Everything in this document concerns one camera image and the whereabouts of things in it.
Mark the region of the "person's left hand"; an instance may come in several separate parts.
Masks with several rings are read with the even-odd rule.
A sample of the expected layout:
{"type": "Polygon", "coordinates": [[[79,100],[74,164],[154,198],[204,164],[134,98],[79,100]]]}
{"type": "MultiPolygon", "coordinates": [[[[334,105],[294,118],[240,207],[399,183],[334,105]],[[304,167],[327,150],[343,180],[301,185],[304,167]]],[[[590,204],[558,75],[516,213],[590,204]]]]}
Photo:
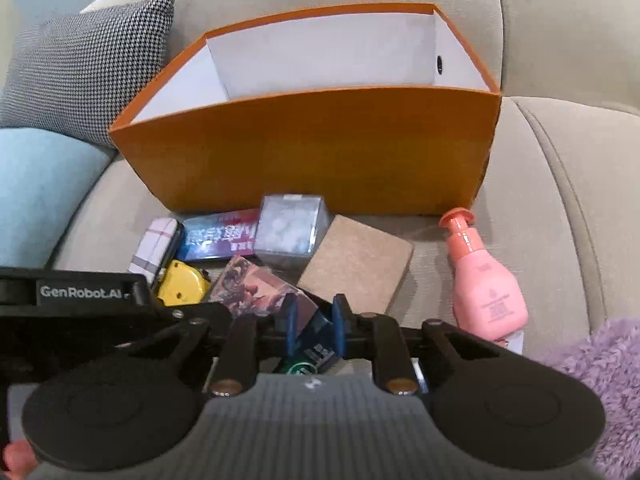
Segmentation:
{"type": "Polygon", "coordinates": [[[9,443],[2,451],[4,465],[1,478],[24,480],[38,467],[38,460],[32,447],[26,440],[9,443]]]}

